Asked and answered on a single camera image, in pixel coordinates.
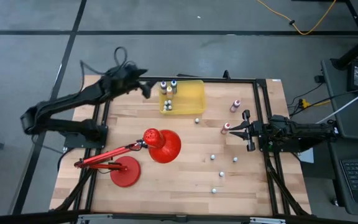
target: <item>lamp base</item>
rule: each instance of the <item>lamp base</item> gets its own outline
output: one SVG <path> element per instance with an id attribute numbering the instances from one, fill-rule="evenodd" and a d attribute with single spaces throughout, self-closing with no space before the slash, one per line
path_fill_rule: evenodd
<path id="1" fill-rule="evenodd" d="M 114 170 L 110 172 L 111 180 L 119 187 L 130 187 L 140 177 L 140 164 L 131 156 L 123 156 L 114 162 L 127 166 L 126 170 Z"/>

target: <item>wooden table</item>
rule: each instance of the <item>wooden table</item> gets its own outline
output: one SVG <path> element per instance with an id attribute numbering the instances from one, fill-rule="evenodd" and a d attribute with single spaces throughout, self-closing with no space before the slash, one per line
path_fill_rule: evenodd
<path id="1" fill-rule="evenodd" d="M 99 79 L 87 75 L 85 86 Z M 272 114 L 288 116 L 287 104 L 280 80 L 267 80 Z M 261 97 L 262 113 L 266 112 Z M 260 215 L 272 214 L 263 155 L 257 148 L 246 151 L 247 141 L 220 130 L 225 122 L 233 126 L 242 121 L 241 111 L 250 110 L 250 120 L 257 119 L 254 92 L 246 83 L 205 83 L 207 109 L 198 115 L 161 115 L 158 110 L 157 87 L 146 100 L 141 91 L 122 95 L 111 103 L 107 125 L 110 151 L 140 139 L 147 128 L 171 129 L 179 134 L 182 149 L 171 163 L 159 164 L 143 149 L 125 156 L 135 157 L 141 165 L 139 181 L 128 188 L 113 184 L 109 174 L 97 174 L 92 212 L 104 213 L 158 213 L 188 215 Z M 229 108 L 240 99 L 236 113 Z M 73 120 L 91 118 L 93 106 L 75 109 Z M 210 155 L 216 155 L 214 161 Z M 84 149 L 75 149 L 62 160 L 50 208 L 59 206 L 78 182 L 80 170 L 74 163 L 83 157 Z M 289 153 L 281 153 L 285 183 L 302 208 L 310 212 L 308 196 L 300 163 Z M 88 186 L 84 187 L 80 208 L 85 207 Z M 276 186 L 279 211 L 282 212 L 280 191 Z"/>

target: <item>small bottle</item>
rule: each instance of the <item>small bottle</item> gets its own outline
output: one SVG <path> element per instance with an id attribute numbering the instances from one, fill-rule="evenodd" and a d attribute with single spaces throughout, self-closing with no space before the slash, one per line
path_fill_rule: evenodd
<path id="1" fill-rule="evenodd" d="M 230 107 L 230 112 L 232 113 L 236 112 L 237 108 L 240 107 L 240 103 L 241 102 L 239 100 L 234 101 Z"/>
<path id="2" fill-rule="evenodd" d="M 227 131 L 230 129 L 230 124 L 226 123 L 224 124 L 222 130 L 221 130 L 221 134 L 227 134 Z"/>
<path id="3" fill-rule="evenodd" d="M 170 87 L 170 86 L 167 87 L 167 93 L 166 94 L 167 94 L 168 99 L 172 99 L 172 97 L 173 97 L 172 87 Z"/>
<path id="4" fill-rule="evenodd" d="M 172 87 L 173 94 L 176 94 L 178 92 L 177 84 L 178 83 L 176 82 L 176 80 L 172 80 L 171 87 Z"/>
<path id="5" fill-rule="evenodd" d="M 161 86 L 161 93 L 164 95 L 167 94 L 167 83 L 165 81 L 162 81 L 160 86 Z"/>

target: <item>gray carpet floor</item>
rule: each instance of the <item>gray carpet floor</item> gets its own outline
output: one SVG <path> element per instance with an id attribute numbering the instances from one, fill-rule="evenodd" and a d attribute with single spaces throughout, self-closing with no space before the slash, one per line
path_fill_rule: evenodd
<path id="1" fill-rule="evenodd" d="M 71 30 L 80 0 L 0 0 L 2 30 Z M 303 30 L 313 27 L 329 2 L 265 0 Z M 358 13 L 358 1 L 352 1 Z M 288 22 L 251 0 L 88 0 L 79 30 L 293 30 Z M 358 30 L 347 6 L 337 3 L 318 30 Z M 0 215 L 11 212 L 32 149 L 22 132 L 20 115 L 47 100 L 63 58 L 68 35 L 0 35 Z M 340 57 L 358 43 L 349 36 L 231 36 L 231 35 L 81 35 L 76 36 L 59 96 L 77 92 L 79 60 L 98 70 L 114 65 L 118 46 L 128 49 L 129 60 L 148 68 L 147 75 L 178 73 L 201 77 L 279 78 L 288 101 L 315 86 L 320 61 Z M 307 95 L 314 102 L 328 96 L 325 86 Z M 316 122 L 332 112 L 330 105 L 294 117 Z M 72 111 L 56 115 L 70 119 Z M 48 133 L 45 144 L 61 149 L 63 138 Z M 24 213 L 48 210 L 57 176 L 59 155 L 43 149 L 35 169 Z M 334 207 L 330 180 L 305 177 L 312 212 L 323 218 L 358 221 L 344 208 Z M 111 223 L 100 220 L 92 223 Z M 125 223 L 157 221 L 118 220 Z"/>

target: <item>lamp shade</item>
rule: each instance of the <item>lamp shade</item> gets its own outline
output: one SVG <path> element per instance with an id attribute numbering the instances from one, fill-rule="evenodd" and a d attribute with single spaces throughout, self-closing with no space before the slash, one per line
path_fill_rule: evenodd
<path id="1" fill-rule="evenodd" d="M 150 128 L 143 135 L 143 140 L 149 146 L 152 159 L 159 163 L 174 160 L 180 152 L 181 141 L 179 135 L 171 130 L 157 130 Z"/>

